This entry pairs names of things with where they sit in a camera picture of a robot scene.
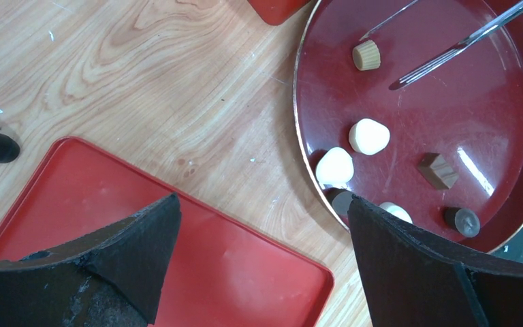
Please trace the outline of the metal tongs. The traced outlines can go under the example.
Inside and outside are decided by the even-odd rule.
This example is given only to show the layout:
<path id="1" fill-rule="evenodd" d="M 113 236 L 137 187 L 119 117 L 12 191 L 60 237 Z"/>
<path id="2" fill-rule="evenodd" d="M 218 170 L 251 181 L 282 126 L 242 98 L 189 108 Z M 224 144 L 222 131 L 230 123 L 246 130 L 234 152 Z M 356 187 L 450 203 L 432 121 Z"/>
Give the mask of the metal tongs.
<path id="1" fill-rule="evenodd" d="M 447 61 L 462 54 L 470 46 L 481 40 L 491 38 L 502 30 L 511 38 L 517 51 L 520 52 L 521 60 L 523 60 L 523 1 L 459 1 L 458 3 L 475 12 L 477 20 L 483 26 L 406 75 L 393 81 L 387 87 L 389 90 L 396 91 L 414 83 L 432 73 Z M 415 2 L 358 1 L 358 4 L 364 16 L 364 26 L 370 28 L 363 36 L 364 39 L 367 39 L 391 19 L 412 7 Z"/>

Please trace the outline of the brown square chocolate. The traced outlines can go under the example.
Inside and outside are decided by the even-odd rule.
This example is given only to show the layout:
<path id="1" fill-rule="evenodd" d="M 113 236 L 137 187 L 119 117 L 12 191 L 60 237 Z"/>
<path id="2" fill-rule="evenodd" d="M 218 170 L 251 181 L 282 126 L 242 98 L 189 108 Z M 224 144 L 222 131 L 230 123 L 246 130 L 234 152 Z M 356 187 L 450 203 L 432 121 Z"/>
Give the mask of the brown square chocolate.
<path id="1" fill-rule="evenodd" d="M 438 190 L 451 189 L 459 177 L 440 153 L 426 153 L 418 163 L 417 169 Z"/>

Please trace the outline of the caramel cup chocolate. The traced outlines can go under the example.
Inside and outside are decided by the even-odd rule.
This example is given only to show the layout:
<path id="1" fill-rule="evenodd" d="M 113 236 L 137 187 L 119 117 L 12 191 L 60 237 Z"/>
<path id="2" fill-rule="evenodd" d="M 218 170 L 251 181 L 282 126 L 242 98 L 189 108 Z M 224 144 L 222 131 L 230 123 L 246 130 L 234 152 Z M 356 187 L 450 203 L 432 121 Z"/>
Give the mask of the caramel cup chocolate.
<path id="1" fill-rule="evenodd" d="M 362 42 L 352 50 L 354 65 L 360 71 L 378 69 L 381 66 L 381 55 L 376 43 L 372 40 Z"/>

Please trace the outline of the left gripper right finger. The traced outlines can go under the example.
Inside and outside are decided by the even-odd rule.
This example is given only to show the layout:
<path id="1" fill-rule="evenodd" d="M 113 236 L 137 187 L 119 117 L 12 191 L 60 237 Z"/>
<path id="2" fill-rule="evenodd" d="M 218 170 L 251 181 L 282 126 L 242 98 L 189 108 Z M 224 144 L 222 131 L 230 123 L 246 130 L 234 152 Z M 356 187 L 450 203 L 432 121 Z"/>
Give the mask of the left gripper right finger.
<path id="1" fill-rule="evenodd" d="M 356 196 L 350 235 L 374 326 L 523 326 L 523 264 L 407 223 Z"/>

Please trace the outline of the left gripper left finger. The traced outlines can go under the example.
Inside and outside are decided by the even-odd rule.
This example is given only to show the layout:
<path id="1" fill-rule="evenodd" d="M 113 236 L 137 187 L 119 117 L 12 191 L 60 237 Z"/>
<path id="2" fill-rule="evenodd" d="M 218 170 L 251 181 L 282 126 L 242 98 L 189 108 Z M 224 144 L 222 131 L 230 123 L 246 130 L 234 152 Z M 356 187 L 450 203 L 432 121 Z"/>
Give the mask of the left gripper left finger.
<path id="1" fill-rule="evenodd" d="M 0 261 L 0 326 L 147 326 L 182 214 L 176 194 L 21 260 Z"/>

